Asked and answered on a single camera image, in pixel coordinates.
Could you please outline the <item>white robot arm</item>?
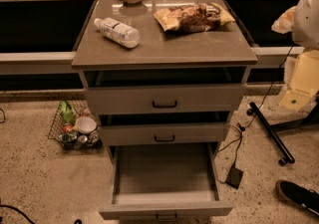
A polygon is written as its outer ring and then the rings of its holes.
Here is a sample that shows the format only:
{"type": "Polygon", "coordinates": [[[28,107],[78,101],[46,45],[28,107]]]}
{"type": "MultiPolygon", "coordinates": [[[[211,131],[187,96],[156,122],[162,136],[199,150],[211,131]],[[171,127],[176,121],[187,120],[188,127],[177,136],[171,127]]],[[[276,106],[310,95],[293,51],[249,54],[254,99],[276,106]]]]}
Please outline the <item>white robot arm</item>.
{"type": "Polygon", "coordinates": [[[271,30],[292,33],[295,44],[307,49],[319,49],[319,0],[299,0],[272,24],[271,30]]]}

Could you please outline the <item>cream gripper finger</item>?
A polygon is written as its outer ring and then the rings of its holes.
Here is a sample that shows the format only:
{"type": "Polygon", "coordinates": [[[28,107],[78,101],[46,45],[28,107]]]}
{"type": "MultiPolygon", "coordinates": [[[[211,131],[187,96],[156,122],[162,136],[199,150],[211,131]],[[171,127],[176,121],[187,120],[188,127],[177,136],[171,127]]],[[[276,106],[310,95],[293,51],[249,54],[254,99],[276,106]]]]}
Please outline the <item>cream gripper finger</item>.
{"type": "Polygon", "coordinates": [[[280,34],[291,32],[294,24],[295,10],[296,7],[293,6],[282,13],[280,17],[272,24],[271,30],[280,34]]]}

